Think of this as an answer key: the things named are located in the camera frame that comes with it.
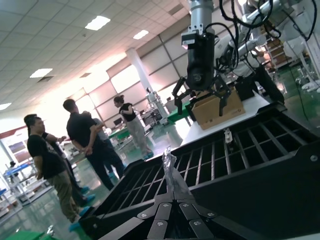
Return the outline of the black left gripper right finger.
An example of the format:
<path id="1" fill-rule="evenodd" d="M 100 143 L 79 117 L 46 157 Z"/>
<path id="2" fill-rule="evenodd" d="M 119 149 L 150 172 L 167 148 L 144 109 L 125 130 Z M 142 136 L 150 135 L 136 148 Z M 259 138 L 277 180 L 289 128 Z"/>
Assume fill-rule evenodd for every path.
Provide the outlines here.
<path id="1" fill-rule="evenodd" d="M 255 232 L 196 203 L 181 202 L 179 210 L 198 240 L 254 240 Z"/>

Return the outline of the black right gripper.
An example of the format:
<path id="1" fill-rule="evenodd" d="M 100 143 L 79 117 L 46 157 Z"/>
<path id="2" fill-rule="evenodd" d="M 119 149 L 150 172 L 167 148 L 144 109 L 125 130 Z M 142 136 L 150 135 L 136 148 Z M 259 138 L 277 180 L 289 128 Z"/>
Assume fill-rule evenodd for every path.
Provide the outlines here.
<path id="1" fill-rule="evenodd" d="M 213 78 L 214 73 L 214 52 L 215 52 L 215 35 L 204 33 L 202 35 L 192 34 L 193 39 L 187 45 L 187 79 L 180 77 L 177 81 L 172 95 L 174 105 L 177 107 L 178 115 L 183 113 L 182 99 L 190 95 L 196 96 L 194 90 L 206 90 L 212 83 L 212 93 L 219 98 L 219 116 L 223 116 L 224 107 L 231 95 L 231 90 L 220 74 Z M 179 94 L 181 87 L 186 82 L 190 89 Z"/>

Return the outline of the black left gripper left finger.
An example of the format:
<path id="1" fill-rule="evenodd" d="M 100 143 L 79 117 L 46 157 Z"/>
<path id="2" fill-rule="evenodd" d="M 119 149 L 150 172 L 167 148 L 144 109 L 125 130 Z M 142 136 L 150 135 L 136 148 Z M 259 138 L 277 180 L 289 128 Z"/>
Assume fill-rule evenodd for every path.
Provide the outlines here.
<path id="1" fill-rule="evenodd" d="M 153 206 L 116 227 L 102 240 L 163 240 L 173 209 L 170 202 L 155 203 Z"/>

